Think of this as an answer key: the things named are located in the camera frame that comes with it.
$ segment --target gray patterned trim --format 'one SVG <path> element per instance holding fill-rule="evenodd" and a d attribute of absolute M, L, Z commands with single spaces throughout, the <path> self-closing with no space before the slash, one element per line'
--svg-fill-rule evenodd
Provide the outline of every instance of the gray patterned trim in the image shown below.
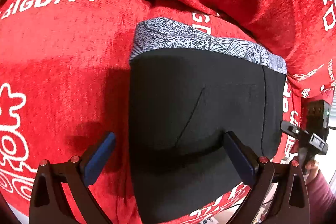
<path fill-rule="evenodd" d="M 140 22 L 135 30 L 130 60 L 143 52 L 161 48 L 191 48 L 220 52 L 287 74 L 286 63 L 282 57 L 251 41 L 213 37 L 187 24 L 165 17 Z"/>

